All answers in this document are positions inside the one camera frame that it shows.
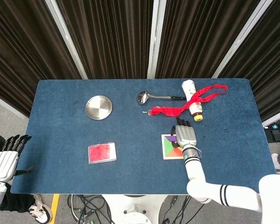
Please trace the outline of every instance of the red lanyard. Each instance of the red lanyard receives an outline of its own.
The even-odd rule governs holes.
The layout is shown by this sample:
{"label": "red lanyard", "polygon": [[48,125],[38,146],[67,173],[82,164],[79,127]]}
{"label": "red lanyard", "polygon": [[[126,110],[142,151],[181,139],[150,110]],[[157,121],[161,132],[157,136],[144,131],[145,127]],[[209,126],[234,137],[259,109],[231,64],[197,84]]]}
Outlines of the red lanyard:
{"label": "red lanyard", "polygon": [[[200,97],[202,94],[205,94],[206,92],[208,92],[211,89],[224,89],[225,91],[224,92],[216,92],[216,93],[210,94],[210,95],[208,95],[205,98],[201,98]],[[196,93],[194,93],[194,95],[192,96],[191,100],[188,101],[184,106],[182,106],[182,107],[165,107],[165,106],[159,107],[159,106],[154,106],[149,111],[149,115],[157,115],[159,113],[163,113],[166,116],[176,117],[176,116],[181,115],[181,113],[184,110],[189,109],[190,105],[192,103],[196,103],[196,102],[203,102],[203,103],[209,102],[214,97],[218,96],[219,94],[226,93],[226,92],[227,92],[227,86],[226,85],[215,84],[215,85],[207,86],[207,87],[202,88],[201,90],[197,91]]]}

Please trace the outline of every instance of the curtain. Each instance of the curtain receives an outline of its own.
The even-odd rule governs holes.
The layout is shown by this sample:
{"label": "curtain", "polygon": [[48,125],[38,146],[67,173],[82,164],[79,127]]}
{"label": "curtain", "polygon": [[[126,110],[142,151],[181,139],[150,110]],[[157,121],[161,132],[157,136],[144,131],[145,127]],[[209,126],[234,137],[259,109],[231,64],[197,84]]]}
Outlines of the curtain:
{"label": "curtain", "polygon": [[0,98],[29,116],[41,79],[80,79],[44,1],[0,0]]}
{"label": "curtain", "polygon": [[57,0],[88,78],[146,78],[153,0]]}
{"label": "curtain", "polygon": [[280,0],[271,3],[219,77],[249,79],[263,121],[280,112]]}
{"label": "curtain", "polygon": [[211,78],[258,0],[167,0],[156,78]]}

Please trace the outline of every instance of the table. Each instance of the table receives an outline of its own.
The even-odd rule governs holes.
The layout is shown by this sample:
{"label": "table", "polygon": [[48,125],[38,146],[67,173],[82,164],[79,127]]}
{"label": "table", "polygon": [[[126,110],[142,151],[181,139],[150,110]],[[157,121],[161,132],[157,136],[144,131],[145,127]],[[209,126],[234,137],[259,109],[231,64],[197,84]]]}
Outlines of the table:
{"label": "table", "polygon": [[[228,86],[226,94],[203,104],[203,121],[188,111],[202,165],[210,183],[240,185],[258,191],[261,177],[275,174],[257,106],[246,79],[193,79],[199,90]],[[36,165],[14,178],[13,193],[186,194],[189,181],[183,160],[163,160],[161,135],[175,118],[148,116],[155,105],[181,106],[184,101],[150,98],[138,105],[141,91],[184,96],[185,79],[42,80],[35,94],[26,144],[18,169]],[[92,120],[86,102],[104,95],[113,103],[111,115]],[[117,160],[88,164],[89,145],[115,142]]]}

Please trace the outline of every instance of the floor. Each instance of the floor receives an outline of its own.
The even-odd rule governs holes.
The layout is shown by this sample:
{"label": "floor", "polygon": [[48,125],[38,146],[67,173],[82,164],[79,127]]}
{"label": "floor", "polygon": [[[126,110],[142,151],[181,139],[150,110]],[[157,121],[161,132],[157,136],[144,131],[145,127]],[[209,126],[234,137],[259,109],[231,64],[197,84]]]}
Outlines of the floor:
{"label": "floor", "polygon": [[[0,105],[0,135],[5,139],[14,136],[16,134],[25,134],[27,127],[27,122],[17,117],[4,107]],[[270,143],[270,150],[272,153],[280,153],[280,143]],[[68,195],[60,195],[58,208],[56,212],[56,224],[75,224],[70,209],[67,206],[67,197]],[[164,201],[161,210],[159,223],[161,224],[165,212],[168,210],[171,199],[173,196],[168,196]],[[42,195],[43,202],[51,207],[53,195]],[[167,213],[167,217],[172,221],[178,211],[181,208],[181,204],[185,196],[179,196],[174,207]],[[78,199],[74,201],[75,206],[82,206],[79,204]],[[186,223],[198,210],[201,206],[195,200],[191,200],[188,207],[184,212],[184,221]],[[0,212],[0,224],[36,224],[34,219],[28,213],[17,213],[17,212]],[[261,223],[261,214],[249,210],[224,207],[215,202],[210,202],[205,205],[197,216],[191,221],[192,224],[260,224]]]}

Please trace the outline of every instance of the plastic bottle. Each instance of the plastic bottle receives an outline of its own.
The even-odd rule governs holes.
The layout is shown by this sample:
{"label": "plastic bottle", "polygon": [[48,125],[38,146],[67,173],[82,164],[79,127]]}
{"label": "plastic bottle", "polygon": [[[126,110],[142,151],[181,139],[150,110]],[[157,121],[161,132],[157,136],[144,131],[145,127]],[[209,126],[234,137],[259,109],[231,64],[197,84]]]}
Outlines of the plastic bottle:
{"label": "plastic bottle", "polygon": [[[192,96],[196,92],[194,82],[190,79],[182,83],[182,89],[186,95],[187,101],[191,100]],[[192,103],[192,105],[189,108],[189,111],[190,114],[193,115],[194,121],[201,121],[203,119],[201,103]]]}

